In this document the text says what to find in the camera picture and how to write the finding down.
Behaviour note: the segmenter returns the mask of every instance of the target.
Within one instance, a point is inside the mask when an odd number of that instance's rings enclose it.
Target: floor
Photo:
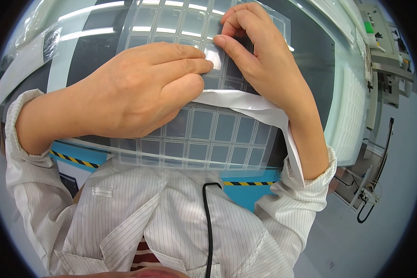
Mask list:
[[[380,164],[381,157],[377,153],[373,153],[369,149],[366,149],[366,145],[362,144],[360,153],[358,154],[357,161],[355,165],[347,167],[348,170],[352,171],[358,177],[362,177],[369,167],[372,165],[372,170],[369,174],[367,181],[370,181],[374,178],[377,171],[378,165]],[[341,177],[341,180],[351,184],[351,186],[345,186],[343,183],[338,182],[337,179],[334,179],[334,183],[338,183],[335,189],[335,192],[345,199],[348,203],[354,198],[354,193],[361,184],[362,178],[353,177],[349,172],[346,172],[342,169],[337,169],[337,174]],[[354,203],[354,208],[358,209],[361,205],[361,200],[357,199]]]

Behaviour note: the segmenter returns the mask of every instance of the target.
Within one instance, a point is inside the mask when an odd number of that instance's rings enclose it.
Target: wrist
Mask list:
[[[21,147],[29,154],[41,154],[54,140],[85,135],[71,103],[69,87],[26,103],[16,121]]]

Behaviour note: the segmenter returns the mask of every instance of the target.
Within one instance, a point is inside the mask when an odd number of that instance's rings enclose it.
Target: white paper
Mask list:
[[[239,90],[204,90],[194,102],[230,108],[264,124],[273,125],[281,129],[286,141],[290,167],[292,168],[294,178],[304,184],[300,157],[290,132],[289,118],[281,108],[262,96]]]

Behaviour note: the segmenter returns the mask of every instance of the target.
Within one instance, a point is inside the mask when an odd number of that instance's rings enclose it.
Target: right hand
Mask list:
[[[221,35],[214,42],[233,59],[255,90],[283,109],[289,118],[304,106],[316,108],[289,47],[267,12],[258,3],[231,7],[222,17]],[[254,44],[251,54],[234,36],[247,34]]]

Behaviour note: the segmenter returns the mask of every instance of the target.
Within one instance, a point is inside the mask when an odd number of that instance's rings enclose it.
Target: finger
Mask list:
[[[163,115],[195,100],[204,89],[204,81],[199,74],[189,73],[168,83],[161,91]]]
[[[228,11],[226,11],[223,17],[221,18],[221,23],[224,24],[227,18],[232,16],[232,14],[239,12],[240,10],[249,10],[250,12],[255,14],[259,19],[263,21],[267,21],[267,22],[269,20],[272,21],[269,17],[269,14],[267,14],[267,12],[263,9],[263,7],[261,7],[260,4],[244,3],[244,4],[239,4],[237,6],[233,6],[230,9],[228,9]]]
[[[145,53],[147,60],[152,64],[164,64],[181,59],[205,58],[205,54],[198,48],[183,44],[168,44],[160,51],[152,50]]]
[[[182,59],[152,66],[155,77],[158,79],[162,86],[165,86],[186,74],[208,73],[212,69],[213,63],[202,58]]]
[[[244,30],[243,28],[241,28],[241,29],[237,30],[236,36],[237,36],[238,38],[245,37],[245,35],[247,35],[247,33],[245,32],[245,30]]]
[[[244,29],[255,44],[263,36],[263,30],[265,30],[263,25],[263,21],[255,14],[248,10],[240,10],[224,22],[221,34],[234,37],[239,30]]]
[[[143,51],[149,51],[149,50],[158,50],[158,49],[161,49],[162,47],[165,47],[169,44],[171,44],[171,43],[161,41],[161,42],[155,42],[155,43],[151,43],[151,44],[145,44],[145,45],[141,45],[141,46],[137,46],[137,47],[128,48],[124,51],[127,51],[127,52],[143,52]]]
[[[213,41],[235,62],[243,75],[246,69],[254,69],[259,66],[258,59],[234,38],[216,35]]]

